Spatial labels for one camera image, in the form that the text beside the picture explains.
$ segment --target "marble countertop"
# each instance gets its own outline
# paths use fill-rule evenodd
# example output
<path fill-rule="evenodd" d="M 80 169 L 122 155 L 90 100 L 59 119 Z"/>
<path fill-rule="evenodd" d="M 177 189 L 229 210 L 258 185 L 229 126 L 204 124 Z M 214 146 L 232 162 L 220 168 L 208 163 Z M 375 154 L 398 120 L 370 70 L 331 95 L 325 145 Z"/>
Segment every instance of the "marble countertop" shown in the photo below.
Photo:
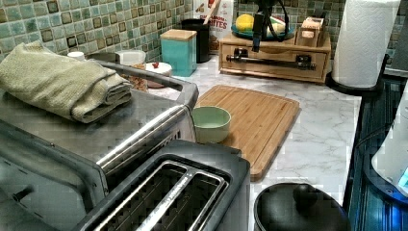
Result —
<path fill-rule="evenodd" d="M 200 95 L 215 85 L 228 85 L 280 95 L 300 103 L 299 115 L 267 174 L 263 180 L 251 182 L 248 230 L 253 230 L 252 211 L 257 195 L 274 184 L 308 183 L 343 204 L 361 97 L 311 83 L 221 74 L 218 56 L 199 64 L 192 76 L 176 78 L 196 83 Z M 171 99 L 179 94 L 171 89 L 149 92 Z"/>

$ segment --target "small bowl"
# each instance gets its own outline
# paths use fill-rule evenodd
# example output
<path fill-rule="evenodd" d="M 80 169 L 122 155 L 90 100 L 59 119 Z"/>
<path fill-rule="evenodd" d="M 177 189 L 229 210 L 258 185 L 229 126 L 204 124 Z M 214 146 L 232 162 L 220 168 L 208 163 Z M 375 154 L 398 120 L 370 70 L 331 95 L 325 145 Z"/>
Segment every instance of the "small bowl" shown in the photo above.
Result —
<path fill-rule="evenodd" d="M 192 110 L 197 142 L 221 142 L 229 134 L 231 115 L 218 107 L 200 107 Z"/>

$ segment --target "paper towel holder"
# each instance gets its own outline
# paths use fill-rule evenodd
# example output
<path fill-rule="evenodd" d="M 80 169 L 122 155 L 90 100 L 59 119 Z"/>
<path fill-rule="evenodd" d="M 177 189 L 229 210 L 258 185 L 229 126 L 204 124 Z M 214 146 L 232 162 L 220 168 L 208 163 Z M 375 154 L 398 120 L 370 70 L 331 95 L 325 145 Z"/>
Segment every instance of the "paper towel holder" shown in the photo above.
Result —
<path fill-rule="evenodd" d="M 354 96 L 363 96 L 364 95 L 364 96 L 370 97 L 370 96 L 378 95 L 383 90 L 384 81 L 382 80 L 382 76 L 384 74 L 385 66 L 386 66 L 387 61 L 389 59 L 390 59 L 390 55 L 386 54 L 384 56 L 384 60 L 383 60 L 383 63 L 381 65 L 380 73 L 378 74 L 377 83 L 373 87 L 370 87 L 370 88 L 354 88 L 354 87 L 342 85 L 342 84 L 336 82 L 333 79 L 332 71 L 327 73 L 325 85 L 327 87 L 329 87 L 330 89 L 332 89 L 332 90 L 335 90 L 335 91 L 338 91 L 338 92 L 341 92 L 341 93 L 344 93 L 344 94 L 354 95 Z"/>

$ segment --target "cutting board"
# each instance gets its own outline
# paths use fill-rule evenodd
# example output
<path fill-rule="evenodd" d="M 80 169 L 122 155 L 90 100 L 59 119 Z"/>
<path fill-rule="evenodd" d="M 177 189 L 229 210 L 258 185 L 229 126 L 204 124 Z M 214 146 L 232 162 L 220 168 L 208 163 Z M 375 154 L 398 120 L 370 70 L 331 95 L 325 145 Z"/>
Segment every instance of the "cutting board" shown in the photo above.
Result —
<path fill-rule="evenodd" d="M 251 166 L 251 181 L 263 178 L 299 111 L 294 100 L 223 85 L 200 96 L 195 107 L 202 106 L 217 106 L 231 114 L 230 133 L 221 144 L 242 151 Z"/>

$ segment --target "folded towel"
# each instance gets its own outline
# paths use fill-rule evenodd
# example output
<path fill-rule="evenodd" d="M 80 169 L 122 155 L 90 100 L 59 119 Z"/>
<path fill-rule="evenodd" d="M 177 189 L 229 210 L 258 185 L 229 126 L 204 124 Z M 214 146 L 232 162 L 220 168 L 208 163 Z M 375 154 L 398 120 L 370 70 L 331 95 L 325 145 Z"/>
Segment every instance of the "folded towel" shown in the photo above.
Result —
<path fill-rule="evenodd" d="M 129 81 L 93 61 L 21 43 L 0 63 L 0 88 L 56 115 L 89 123 L 130 100 Z"/>

